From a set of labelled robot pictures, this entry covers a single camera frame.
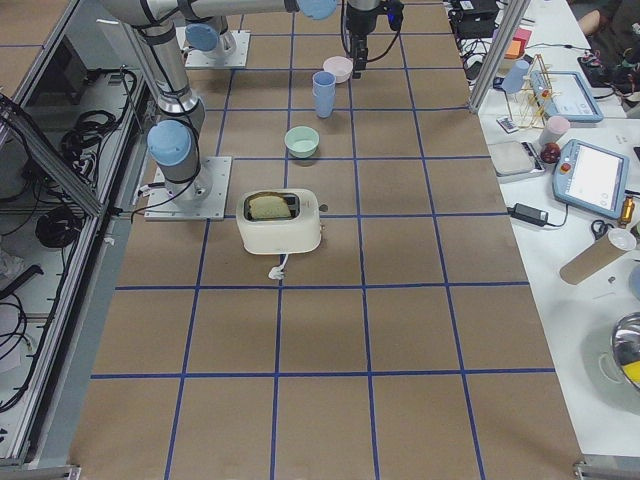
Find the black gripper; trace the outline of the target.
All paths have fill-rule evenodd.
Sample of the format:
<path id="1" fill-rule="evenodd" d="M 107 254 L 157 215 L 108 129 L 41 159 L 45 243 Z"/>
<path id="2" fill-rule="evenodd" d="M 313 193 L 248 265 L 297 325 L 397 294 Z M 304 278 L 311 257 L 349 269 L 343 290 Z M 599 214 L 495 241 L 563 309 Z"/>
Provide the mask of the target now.
<path id="1" fill-rule="evenodd" d="M 397 0 L 348 0 L 346 5 L 346 28 L 351 34 L 351 77 L 360 79 L 368 61 L 367 35 L 376 29 L 377 19 L 382 16 L 389 28 L 398 32 L 404 20 L 404 4 Z"/>

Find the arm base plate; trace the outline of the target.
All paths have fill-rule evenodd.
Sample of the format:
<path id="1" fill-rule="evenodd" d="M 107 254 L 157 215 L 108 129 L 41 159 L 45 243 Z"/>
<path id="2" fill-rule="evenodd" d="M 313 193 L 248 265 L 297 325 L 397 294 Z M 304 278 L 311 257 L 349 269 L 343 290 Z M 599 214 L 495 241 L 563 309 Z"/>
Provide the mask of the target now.
<path id="1" fill-rule="evenodd" d="M 229 30 L 211 51 L 197 49 L 188 38 L 184 40 L 187 70 L 243 69 L 248 60 L 249 30 Z"/>
<path id="2" fill-rule="evenodd" d="M 196 180 L 176 199 L 170 197 L 170 193 L 180 191 L 174 184 L 169 184 L 169 189 L 161 186 L 151 191 L 152 207 L 144 211 L 144 218 L 148 221 L 221 221 L 226 210 L 231 168 L 230 156 L 203 157 Z"/>

